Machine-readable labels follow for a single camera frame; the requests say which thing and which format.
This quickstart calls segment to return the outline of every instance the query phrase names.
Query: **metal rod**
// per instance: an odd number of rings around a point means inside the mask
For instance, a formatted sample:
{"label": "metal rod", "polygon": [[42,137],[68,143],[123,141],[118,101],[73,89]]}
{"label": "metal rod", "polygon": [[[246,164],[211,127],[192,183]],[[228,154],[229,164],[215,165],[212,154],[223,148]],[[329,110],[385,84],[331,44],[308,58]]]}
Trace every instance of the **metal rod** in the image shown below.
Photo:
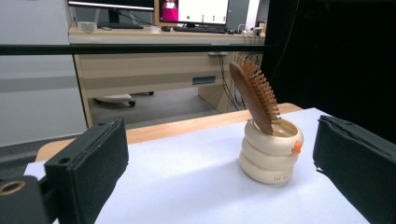
{"label": "metal rod", "polygon": [[0,55],[123,54],[209,51],[258,51],[264,45],[0,45]]}

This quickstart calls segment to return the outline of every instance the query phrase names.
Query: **computer monitor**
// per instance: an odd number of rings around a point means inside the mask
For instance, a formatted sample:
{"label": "computer monitor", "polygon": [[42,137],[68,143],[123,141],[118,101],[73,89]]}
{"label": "computer monitor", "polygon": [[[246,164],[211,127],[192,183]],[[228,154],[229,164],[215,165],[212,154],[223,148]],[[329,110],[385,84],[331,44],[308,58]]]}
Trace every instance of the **computer monitor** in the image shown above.
{"label": "computer monitor", "polygon": [[119,13],[115,9],[133,11],[154,11],[154,0],[67,0],[70,7],[107,8],[111,22],[120,22]]}
{"label": "computer monitor", "polygon": [[229,0],[156,0],[160,22],[197,25],[226,25]]}

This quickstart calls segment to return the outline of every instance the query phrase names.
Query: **wooden table edge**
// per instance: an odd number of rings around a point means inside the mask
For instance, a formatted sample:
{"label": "wooden table edge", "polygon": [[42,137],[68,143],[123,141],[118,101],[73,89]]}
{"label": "wooden table edge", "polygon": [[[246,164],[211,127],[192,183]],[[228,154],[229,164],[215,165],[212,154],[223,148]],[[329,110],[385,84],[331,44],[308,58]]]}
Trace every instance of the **wooden table edge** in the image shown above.
{"label": "wooden table edge", "polygon": [[[302,110],[299,106],[290,103],[279,104],[278,107],[280,114]],[[204,129],[216,128],[228,124],[247,121],[248,119],[251,119],[251,115],[248,110],[241,110],[198,119],[186,119],[148,127],[129,129],[126,130],[126,137],[128,145],[130,145],[133,143],[146,142],[183,133],[192,133]],[[63,148],[67,147],[67,145],[73,142],[74,139],[75,138],[55,141],[44,145],[38,150],[35,161],[46,161],[50,159]]]}

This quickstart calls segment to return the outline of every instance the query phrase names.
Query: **black backdrop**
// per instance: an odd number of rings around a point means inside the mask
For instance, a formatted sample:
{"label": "black backdrop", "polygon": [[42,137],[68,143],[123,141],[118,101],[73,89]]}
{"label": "black backdrop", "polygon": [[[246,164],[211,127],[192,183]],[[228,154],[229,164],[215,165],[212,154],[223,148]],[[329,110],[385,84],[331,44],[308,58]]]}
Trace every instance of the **black backdrop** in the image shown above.
{"label": "black backdrop", "polygon": [[277,48],[262,70],[278,102],[316,107],[396,143],[396,3],[300,1],[292,22],[296,3],[270,2],[265,44]]}

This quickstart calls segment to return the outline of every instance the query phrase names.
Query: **hairbrush head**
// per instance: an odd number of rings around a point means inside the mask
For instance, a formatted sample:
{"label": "hairbrush head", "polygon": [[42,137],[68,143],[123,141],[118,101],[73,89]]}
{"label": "hairbrush head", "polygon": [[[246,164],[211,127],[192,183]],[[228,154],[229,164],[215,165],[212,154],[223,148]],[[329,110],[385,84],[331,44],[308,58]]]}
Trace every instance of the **hairbrush head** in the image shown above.
{"label": "hairbrush head", "polygon": [[258,65],[244,60],[241,66],[230,63],[231,77],[257,126],[272,135],[272,124],[278,124],[280,119],[274,92]]}

